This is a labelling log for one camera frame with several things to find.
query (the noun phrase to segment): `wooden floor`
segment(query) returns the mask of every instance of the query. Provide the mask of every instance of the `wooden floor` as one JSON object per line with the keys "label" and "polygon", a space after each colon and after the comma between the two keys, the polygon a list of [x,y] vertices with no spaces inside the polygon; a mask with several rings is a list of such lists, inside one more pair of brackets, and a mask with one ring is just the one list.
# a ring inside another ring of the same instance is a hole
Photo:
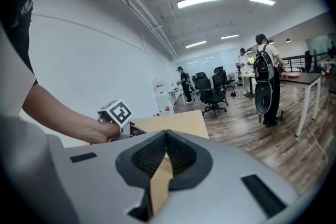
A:
{"label": "wooden floor", "polygon": [[[311,116],[317,87],[311,89],[306,124],[326,151],[331,166],[336,154],[336,106],[327,102],[328,92],[325,84],[322,79],[320,109],[315,120],[312,120]],[[299,120],[286,111],[285,122],[279,122],[277,127],[266,128],[259,123],[254,99],[243,96],[242,87],[235,89],[236,97],[230,96],[231,91],[232,89],[227,91],[229,106],[220,103],[220,107],[227,108],[227,112],[218,111],[216,119],[213,111],[204,114],[210,139],[241,148],[286,178],[300,194],[324,179],[328,172],[324,154],[317,147],[306,126],[303,127],[301,135],[296,137]],[[280,106],[287,107],[300,118],[304,92],[304,89],[299,87],[281,88]],[[195,98],[195,102],[187,106],[183,106],[180,97],[174,109],[175,113],[197,109],[203,111],[204,104],[200,101],[200,96],[192,94],[192,97]]]}

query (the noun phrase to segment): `backpack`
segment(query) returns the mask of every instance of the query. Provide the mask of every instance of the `backpack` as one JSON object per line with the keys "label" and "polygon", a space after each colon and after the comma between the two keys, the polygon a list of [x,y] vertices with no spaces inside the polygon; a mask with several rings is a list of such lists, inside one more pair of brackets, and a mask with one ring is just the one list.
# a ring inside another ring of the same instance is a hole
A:
{"label": "backpack", "polygon": [[253,64],[256,82],[270,81],[274,76],[274,66],[269,54],[266,52],[267,44],[262,51],[257,50],[256,60]]}

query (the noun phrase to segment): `fluorescent light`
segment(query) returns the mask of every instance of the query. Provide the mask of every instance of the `fluorescent light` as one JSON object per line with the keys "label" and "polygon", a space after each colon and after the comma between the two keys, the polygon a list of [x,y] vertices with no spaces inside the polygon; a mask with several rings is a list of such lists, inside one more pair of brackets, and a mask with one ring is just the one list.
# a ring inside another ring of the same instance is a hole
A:
{"label": "fluorescent light", "polygon": [[178,5],[178,8],[184,8],[184,7],[188,7],[191,5],[204,3],[204,2],[210,2],[210,1],[218,1],[218,0],[182,0],[182,1],[178,1],[177,5]]}
{"label": "fluorescent light", "polygon": [[225,39],[225,38],[230,38],[230,37],[238,37],[239,35],[231,35],[231,36],[226,36],[226,37],[221,37],[220,39]]}
{"label": "fluorescent light", "polygon": [[194,46],[204,44],[204,43],[206,43],[206,41],[201,41],[201,42],[198,42],[198,43],[195,43],[195,44],[191,44],[191,45],[185,46],[185,48],[187,49],[187,48],[194,47]]}
{"label": "fluorescent light", "polygon": [[250,0],[250,1],[263,3],[263,4],[266,4],[266,5],[270,5],[270,6],[273,6],[273,4],[275,3],[272,0]]}

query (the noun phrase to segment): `black t-shirt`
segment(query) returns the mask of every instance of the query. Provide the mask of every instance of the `black t-shirt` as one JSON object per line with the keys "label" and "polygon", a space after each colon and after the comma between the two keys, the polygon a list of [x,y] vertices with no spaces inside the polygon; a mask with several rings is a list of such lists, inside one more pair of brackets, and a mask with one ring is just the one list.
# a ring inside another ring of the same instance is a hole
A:
{"label": "black t-shirt", "polygon": [[185,79],[183,82],[181,82],[182,86],[185,86],[187,84],[187,74],[181,73],[181,80]]}
{"label": "black t-shirt", "polygon": [[32,0],[2,0],[0,20],[9,41],[27,67],[33,71],[28,55]]}

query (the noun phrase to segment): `white shirt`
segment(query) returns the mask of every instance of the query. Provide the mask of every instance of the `white shirt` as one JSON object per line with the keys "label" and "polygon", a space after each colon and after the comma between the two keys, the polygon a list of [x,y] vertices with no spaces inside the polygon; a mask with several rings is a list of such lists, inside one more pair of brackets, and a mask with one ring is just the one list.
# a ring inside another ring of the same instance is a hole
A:
{"label": "white shirt", "polygon": [[[258,46],[258,51],[262,51],[264,49],[264,44]],[[275,56],[279,54],[279,52],[277,51],[277,49],[271,45],[271,44],[268,44],[267,47],[266,47],[266,52],[267,54],[269,55],[269,57],[271,58],[272,60],[272,64],[273,66],[275,66]]]}
{"label": "white shirt", "polygon": [[242,64],[244,63],[245,65],[241,67],[241,70],[249,73],[250,71],[250,66],[247,64],[248,63],[248,59],[247,59],[247,55],[244,54],[243,56],[238,55],[238,64]]}

